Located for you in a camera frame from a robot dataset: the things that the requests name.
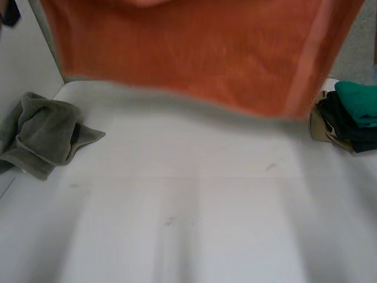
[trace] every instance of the white wall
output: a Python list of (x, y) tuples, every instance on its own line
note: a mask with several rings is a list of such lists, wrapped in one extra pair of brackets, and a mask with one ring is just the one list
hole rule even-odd
[[(64, 85), (27, 0), (18, 0), (22, 19), (0, 35), (0, 121), (26, 91), (53, 98)], [(14, 178), (0, 175), (0, 196)]]

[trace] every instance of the fabric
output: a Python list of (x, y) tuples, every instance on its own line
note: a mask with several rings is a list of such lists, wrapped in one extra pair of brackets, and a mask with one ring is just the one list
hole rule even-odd
[(9, 0), (5, 15), (3, 16), (0, 14), (1, 22), (9, 27), (14, 27), (20, 18), (21, 14), (19, 13), (16, 1)]
[(377, 86), (340, 81), (335, 90), (344, 108), (360, 127), (377, 127)]
[(377, 149), (377, 128), (360, 129), (340, 102), (337, 92), (329, 92), (317, 104), (317, 108), (324, 120), (334, 128), (336, 137), (350, 141), (355, 152)]
[(343, 141), (338, 139), (335, 135), (331, 133), (332, 128), (329, 129), (328, 124), (323, 121), (319, 110), (314, 107), (310, 114), (310, 134), (313, 140), (319, 142), (332, 143), (335, 146), (339, 146), (348, 152), (353, 152), (352, 143), (350, 141)]
[(41, 0), (65, 75), (303, 119), (364, 0)]
[(15, 165), (45, 180), (68, 164), (79, 147), (105, 135), (83, 126), (80, 116), (71, 104), (26, 93), (0, 125), (0, 172)]

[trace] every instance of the stain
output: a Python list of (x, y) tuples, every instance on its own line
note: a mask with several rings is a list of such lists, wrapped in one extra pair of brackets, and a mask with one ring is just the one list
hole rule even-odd
[(268, 167), (266, 168), (266, 171), (271, 170), (271, 169), (274, 168), (274, 167), (277, 167), (277, 164), (276, 164), (275, 162), (274, 162), (274, 163), (271, 163), (270, 166), (268, 166)]
[(176, 221), (175, 217), (169, 217), (169, 219), (165, 223), (165, 226), (169, 227), (169, 226), (173, 225), (175, 221)]

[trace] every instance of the white surface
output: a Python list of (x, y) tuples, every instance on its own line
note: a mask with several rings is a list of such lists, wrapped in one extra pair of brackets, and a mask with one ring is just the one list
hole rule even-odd
[(56, 99), (106, 132), (0, 200), (0, 282), (377, 282), (376, 153), (102, 82)]
[[(22, 19), (0, 34), (0, 122), (25, 92), (53, 98), (64, 84), (29, 2), (16, 2)], [(15, 172), (0, 176), (0, 196)]]

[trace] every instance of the green cloth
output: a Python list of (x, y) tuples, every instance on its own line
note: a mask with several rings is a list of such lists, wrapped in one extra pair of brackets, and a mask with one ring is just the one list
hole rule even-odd
[(12, 166), (47, 179), (55, 166), (68, 164), (76, 151), (105, 133), (81, 124), (72, 104), (26, 93), (0, 124), (0, 173)]
[(340, 81), (335, 91), (359, 128), (377, 127), (377, 86)]

